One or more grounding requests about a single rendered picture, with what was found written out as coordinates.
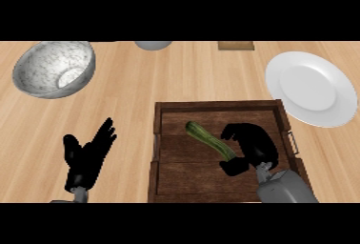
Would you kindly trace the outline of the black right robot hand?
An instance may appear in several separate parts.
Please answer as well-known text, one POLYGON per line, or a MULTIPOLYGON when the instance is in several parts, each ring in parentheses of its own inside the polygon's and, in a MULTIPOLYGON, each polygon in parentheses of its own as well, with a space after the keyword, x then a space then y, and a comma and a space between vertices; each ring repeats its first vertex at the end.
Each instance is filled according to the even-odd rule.
POLYGON ((221 133, 221 139, 233 139, 238 143, 243 156, 228 161, 221 161, 219 166, 228 176, 243 173, 249 167, 261 163, 271 163, 271 169, 278 165, 278 152, 275 144, 265 130, 255 124, 227 124, 221 133))

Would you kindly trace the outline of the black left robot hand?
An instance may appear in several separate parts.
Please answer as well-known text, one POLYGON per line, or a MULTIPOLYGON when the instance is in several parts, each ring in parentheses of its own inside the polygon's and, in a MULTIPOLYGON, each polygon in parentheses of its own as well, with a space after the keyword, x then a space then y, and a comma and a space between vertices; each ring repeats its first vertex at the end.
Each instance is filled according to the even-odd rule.
POLYGON ((72 134, 63 136, 64 161, 69 166, 64 190, 72 191, 81 187, 89 190, 95 184, 104 157, 112 143, 116 139, 112 119, 107 118, 101 124, 94 138, 84 145, 72 134))

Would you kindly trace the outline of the green squash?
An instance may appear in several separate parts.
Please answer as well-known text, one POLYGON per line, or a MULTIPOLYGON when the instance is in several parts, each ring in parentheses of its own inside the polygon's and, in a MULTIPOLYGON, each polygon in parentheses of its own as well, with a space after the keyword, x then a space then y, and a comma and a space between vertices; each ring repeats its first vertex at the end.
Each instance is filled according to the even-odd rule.
POLYGON ((200 127, 194 121, 188 121, 185 123, 185 133, 219 153, 224 161, 228 161, 236 157, 236 153, 228 145, 200 127))

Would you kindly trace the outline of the dark wooden tray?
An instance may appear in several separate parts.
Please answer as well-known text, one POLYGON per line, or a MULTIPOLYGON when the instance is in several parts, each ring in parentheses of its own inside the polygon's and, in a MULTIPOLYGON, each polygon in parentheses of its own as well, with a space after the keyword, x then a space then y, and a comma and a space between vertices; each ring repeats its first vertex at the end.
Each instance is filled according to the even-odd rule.
POLYGON ((157 203, 256 202, 255 170, 225 175, 218 152, 185 133, 194 121, 215 136, 230 123, 256 124, 278 152, 275 169, 306 175, 290 143, 290 126, 278 100, 159 102, 154 104, 154 145, 147 200, 157 203))

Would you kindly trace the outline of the white round plate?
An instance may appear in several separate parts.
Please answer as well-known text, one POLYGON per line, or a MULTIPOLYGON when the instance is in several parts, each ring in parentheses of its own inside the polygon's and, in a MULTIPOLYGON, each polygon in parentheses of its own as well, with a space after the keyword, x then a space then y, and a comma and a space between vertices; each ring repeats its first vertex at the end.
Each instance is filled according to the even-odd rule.
POLYGON ((340 69, 320 56, 286 51, 267 63, 267 90, 284 111, 300 122, 321 128, 345 125, 357 114, 357 92, 340 69))

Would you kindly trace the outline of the speckled grey metal bowl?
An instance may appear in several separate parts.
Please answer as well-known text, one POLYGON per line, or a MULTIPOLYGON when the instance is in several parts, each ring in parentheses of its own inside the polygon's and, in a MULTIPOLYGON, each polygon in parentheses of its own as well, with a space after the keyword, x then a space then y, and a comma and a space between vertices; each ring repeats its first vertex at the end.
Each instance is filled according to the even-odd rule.
POLYGON ((13 83, 28 95, 56 99, 85 87, 94 70, 95 53, 87 41, 42 41, 14 63, 13 83))

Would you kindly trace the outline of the brown wooden block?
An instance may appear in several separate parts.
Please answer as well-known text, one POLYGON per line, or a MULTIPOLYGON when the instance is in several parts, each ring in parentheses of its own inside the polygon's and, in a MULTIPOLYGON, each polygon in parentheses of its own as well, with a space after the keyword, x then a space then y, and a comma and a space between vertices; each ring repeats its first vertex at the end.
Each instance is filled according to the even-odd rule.
POLYGON ((221 51, 252 51, 255 44, 252 41, 219 41, 218 49, 221 51))

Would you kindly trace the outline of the grey round object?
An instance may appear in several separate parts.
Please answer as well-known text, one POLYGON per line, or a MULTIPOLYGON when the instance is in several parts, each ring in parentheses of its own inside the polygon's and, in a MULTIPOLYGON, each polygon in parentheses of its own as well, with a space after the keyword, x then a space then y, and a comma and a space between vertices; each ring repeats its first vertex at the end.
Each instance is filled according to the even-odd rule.
POLYGON ((171 44, 169 41, 135 41, 134 43, 146 51, 159 51, 171 44))

